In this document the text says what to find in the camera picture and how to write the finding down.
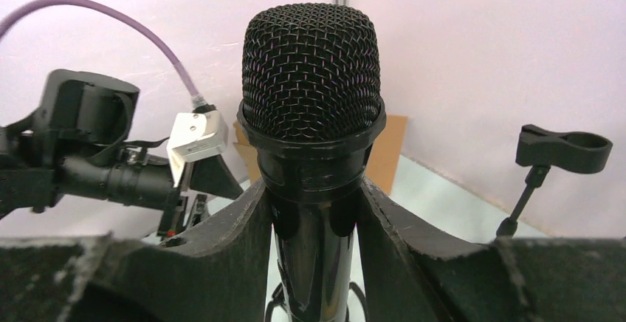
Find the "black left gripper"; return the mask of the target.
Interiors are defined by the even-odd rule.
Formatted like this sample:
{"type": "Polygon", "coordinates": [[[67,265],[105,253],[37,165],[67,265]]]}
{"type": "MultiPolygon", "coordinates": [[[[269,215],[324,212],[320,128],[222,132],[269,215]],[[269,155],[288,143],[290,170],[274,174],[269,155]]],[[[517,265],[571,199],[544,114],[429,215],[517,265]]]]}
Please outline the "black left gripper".
{"type": "Polygon", "coordinates": [[[158,210],[158,237],[200,223],[208,196],[236,199],[238,180],[221,154],[187,164],[173,186],[166,145],[130,140],[139,89],[92,72],[49,73],[39,106],[1,128],[1,215],[43,213],[64,196],[158,210]]]}

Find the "brown cardboard box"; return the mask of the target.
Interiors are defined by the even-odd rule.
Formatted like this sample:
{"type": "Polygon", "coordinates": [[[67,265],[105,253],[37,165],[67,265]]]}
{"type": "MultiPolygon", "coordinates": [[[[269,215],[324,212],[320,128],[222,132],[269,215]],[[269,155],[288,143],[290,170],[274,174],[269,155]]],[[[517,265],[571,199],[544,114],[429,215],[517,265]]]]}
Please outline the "brown cardboard box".
{"type": "MultiPolygon", "coordinates": [[[[389,114],[385,129],[377,137],[365,175],[386,194],[391,194],[402,151],[408,117],[389,114]]],[[[250,183],[261,177],[257,151],[250,145],[238,121],[233,123],[236,140],[233,145],[244,161],[250,183]]]]}

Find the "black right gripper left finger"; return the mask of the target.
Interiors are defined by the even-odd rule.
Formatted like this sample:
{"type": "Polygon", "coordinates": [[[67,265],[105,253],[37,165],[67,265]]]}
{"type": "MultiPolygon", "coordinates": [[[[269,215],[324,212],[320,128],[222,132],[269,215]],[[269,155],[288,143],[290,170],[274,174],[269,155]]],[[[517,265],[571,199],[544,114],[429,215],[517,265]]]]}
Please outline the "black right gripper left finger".
{"type": "Polygon", "coordinates": [[[271,216],[255,182],[164,244],[1,240],[3,321],[262,321],[271,216]]]}

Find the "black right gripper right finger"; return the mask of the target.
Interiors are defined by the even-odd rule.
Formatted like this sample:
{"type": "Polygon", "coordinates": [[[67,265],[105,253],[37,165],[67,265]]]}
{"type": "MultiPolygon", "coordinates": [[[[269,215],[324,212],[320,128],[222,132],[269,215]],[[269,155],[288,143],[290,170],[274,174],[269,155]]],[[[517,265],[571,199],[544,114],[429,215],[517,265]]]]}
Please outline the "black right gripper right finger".
{"type": "Polygon", "coordinates": [[[624,239],[474,244],[370,180],[357,223],[370,321],[623,321],[624,239]]]}

